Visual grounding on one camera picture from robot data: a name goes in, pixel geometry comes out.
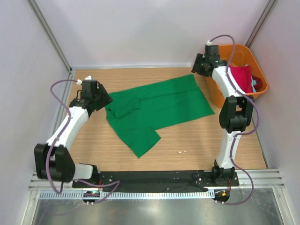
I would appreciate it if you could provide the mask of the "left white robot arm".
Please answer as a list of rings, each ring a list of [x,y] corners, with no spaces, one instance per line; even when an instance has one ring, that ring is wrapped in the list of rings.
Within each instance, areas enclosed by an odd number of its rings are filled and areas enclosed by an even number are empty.
[[[65,106],[65,119],[46,143],[35,146],[35,166],[40,179],[51,178],[65,183],[83,180],[88,187],[93,188],[99,183],[96,166],[76,164],[71,158],[70,150],[79,130],[91,114],[110,104],[113,99],[104,86],[91,76],[76,80],[76,84],[81,89],[70,105]]]

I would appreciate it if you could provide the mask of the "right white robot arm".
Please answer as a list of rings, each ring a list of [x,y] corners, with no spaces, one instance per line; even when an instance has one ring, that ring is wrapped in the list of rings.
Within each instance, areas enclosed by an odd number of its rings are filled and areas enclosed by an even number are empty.
[[[219,86],[225,99],[219,114],[219,124],[223,129],[221,149],[211,172],[200,178],[214,186],[225,186],[234,179],[235,155],[241,135],[251,123],[253,97],[236,83],[229,64],[221,60],[218,45],[208,42],[203,54],[197,54],[193,73],[212,78]]]

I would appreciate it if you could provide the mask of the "green t shirt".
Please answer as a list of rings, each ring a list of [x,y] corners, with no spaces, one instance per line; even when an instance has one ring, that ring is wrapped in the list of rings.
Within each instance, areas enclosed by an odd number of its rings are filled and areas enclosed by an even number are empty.
[[[138,158],[159,142],[158,129],[214,114],[193,74],[112,92],[110,97],[106,119]]]

